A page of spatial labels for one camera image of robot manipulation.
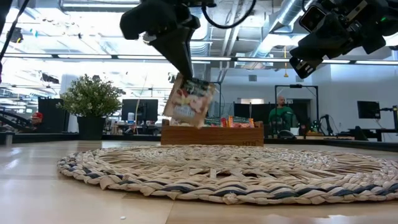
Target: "red hat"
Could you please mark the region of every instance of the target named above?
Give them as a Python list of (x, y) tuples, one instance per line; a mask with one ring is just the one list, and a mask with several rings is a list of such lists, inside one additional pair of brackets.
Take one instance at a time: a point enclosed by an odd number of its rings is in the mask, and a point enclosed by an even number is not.
[(32, 118), (43, 119), (43, 114), (40, 113), (40, 112), (35, 112), (35, 113), (32, 115)]

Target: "round woven mat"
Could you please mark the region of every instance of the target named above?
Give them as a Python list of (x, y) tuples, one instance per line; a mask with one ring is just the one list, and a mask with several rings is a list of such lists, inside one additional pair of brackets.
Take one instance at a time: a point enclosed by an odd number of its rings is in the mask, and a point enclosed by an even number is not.
[(320, 204), (398, 197), (398, 164), (357, 154), (271, 147), (140, 146), (78, 152), (67, 176), (102, 189), (236, 204)]

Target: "wooden floor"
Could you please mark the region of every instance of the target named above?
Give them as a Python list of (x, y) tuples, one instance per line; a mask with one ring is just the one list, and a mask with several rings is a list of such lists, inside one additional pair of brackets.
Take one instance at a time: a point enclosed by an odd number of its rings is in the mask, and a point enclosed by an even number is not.
[[(0, 223), (398, 223), (398, 202), (263, 207), (174, 202), (102, 191), (57, 173), (56, 161), (73, 152), (131, 144), (156, 142), (68, 141), (0, 147)], [(398, 161), (398, 153), (393, 152), (328, 146), (282, 147), (355, 152)]]

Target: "black plant pot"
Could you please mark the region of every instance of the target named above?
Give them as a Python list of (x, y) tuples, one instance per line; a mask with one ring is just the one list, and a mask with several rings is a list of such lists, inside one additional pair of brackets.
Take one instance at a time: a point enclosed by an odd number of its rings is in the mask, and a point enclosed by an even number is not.
[(101, 140), (105, 118), (77, 117), (80, 140)]

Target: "computer monitor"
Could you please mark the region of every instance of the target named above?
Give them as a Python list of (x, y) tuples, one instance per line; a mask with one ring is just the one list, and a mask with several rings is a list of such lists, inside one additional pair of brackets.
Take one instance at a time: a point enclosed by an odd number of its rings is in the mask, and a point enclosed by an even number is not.
[(380, 119), (380, 104), (375, 101), (358, 101), (358, 116), (360, 119)]
[[(122, 120), (127, 121), (129, 113), (136, 113), (138, 99), (128, 99), (122, 101)], [(138, 121), (157, 121), (158, 100), (139, 100), (137, 120)]]

